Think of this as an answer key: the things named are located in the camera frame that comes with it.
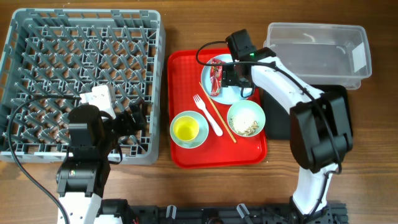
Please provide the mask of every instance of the wood surface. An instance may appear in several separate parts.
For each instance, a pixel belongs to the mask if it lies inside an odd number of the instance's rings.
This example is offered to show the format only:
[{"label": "wood surface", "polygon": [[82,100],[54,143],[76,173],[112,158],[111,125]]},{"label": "wood surface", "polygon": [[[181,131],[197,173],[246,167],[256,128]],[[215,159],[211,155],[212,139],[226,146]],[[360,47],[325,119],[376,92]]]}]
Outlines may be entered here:
[{"label": "wood surface", "polygon": [[[349,91],[354,149],[343,174],[333,176],[328,199],[347,204],[350,223],[398,222],[398,1],[80,1],[0,2],[0,48],[12,13],[22,7],[155,9],[167,33],[166,56],[197,49],[246,28],[261,47],[271,22],[356,24],[366,29],[373,74]],[[265,160],[253,166],[183,170],[170,158],[167,74],[162,79],[159,160],[153,166],[112,166],[105,198],[131,205],[260,205],[288,202],[299,165],[287,141],[269,141]],[[55,194],[57,164],[25,164]],[[55,223],[57,208],[12,163],[0,162],[0,223]]]}]

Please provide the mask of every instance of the red placemat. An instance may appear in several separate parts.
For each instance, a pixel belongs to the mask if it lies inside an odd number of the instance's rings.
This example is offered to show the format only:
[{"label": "red placemat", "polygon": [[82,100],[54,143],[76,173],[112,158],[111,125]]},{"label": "red placemat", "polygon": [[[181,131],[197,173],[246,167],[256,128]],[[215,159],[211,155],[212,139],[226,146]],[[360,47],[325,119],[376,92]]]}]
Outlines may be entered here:
[{"label": "red placemat", "polygon": [[[206,141],[201,146],[194,149],[179,147],[170,138],[170,149],[174,163],[181,168],[194,169],[248,165],[261,162],[267,154],[267,143],[264,130],[257,136],[251,138],[244,138],[233,133],[236,143],[232,141],[223,123],[220,121],[199,85],[203,66],[196,61],[196,52],[196,50],[175,52],[169,57],[169,61],[167,62],[170,123],[176,115],[183,111],[197,111],[205,116],[193,101],[193,96],[199,94],[205,102],[207,110],[222,128],[224,134],[218,137],[209,124],[210,131]],[[212,57],[228,53],[228,49],[202,50],[199,59],[202,62],[207,62]],[[258,90],[255,91],[255,94],[250,97],[249,100],[260,104]],[[222,105],[221,103],[213,102],[225,120],[231,105]]]}]

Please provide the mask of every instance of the white fork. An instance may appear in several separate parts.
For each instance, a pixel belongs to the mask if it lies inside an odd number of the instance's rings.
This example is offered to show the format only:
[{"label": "white fork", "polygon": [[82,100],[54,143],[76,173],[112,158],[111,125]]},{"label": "white fork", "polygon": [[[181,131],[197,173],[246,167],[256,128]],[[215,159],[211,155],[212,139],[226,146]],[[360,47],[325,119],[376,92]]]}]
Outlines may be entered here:
[{"label": "white fork", "polygon": [[209,120],[211,127],[213,128],[216,135],[222,136],[223,130],[221,130],[220,126],[217,124],[217,122],[214,120],[214,118],[209,114],[209,111],[207,111],[205,102],[203,102],[203,100],[197,94],[195,96],[193,96],[193,100],[197,104],[197,107],[205,113],[207,120]]}]

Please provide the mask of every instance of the wooden chopstick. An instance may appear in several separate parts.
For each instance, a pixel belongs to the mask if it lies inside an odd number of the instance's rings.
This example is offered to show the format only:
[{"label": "wooden chopstick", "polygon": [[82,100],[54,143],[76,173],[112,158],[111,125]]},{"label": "wooden chopstick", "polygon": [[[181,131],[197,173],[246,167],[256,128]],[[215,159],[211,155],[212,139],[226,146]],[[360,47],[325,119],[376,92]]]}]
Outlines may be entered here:
[{"label": "wooden chopstick", "polygon": [[203,85],[201,84],[201,82],[199,82],[199,85],[201,87],[201,89],[205,92],[206,97],[209,99],[211,105],[213,106],[213,109],[216,111],[218,117],[220,118],[221,122],[223,123],[226,131],[228,132],[229,136],[231,136],[232,141],[234,141],[234,143],[236,143],[236,139],[234,138],[234,136],[232,135],[231,131],[229,130],[228,125],[226,125],[223,117],[221,116],[220,112],[218,112],[218,109],[216,107],[216,105],[214,105],[213,100],[207,95],[206,90],[204,89]]}]

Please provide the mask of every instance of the gray wire rack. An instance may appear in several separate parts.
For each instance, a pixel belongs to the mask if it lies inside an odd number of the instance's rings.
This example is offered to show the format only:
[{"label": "gray wire rack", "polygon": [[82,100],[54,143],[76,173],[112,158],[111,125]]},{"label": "gray wire rack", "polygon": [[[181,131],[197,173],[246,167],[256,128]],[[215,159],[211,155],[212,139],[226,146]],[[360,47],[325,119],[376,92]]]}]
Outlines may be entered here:
[{"label": "gray wire rack", "polygon": [[[123,164],[152,164],[159,153],[160,81],[165,31],[153,10],[18,9],[0,61],[0,160],[12,161],[6,129],[29,96],[78,96],[112,85],[116,112],[143,98],[146,131],[119,139]],[[22,162],[63,161],[68,112],[79,104],[48,99],[20,111],[12,143]],[[109,160],[118,161],[112,151]]]}]

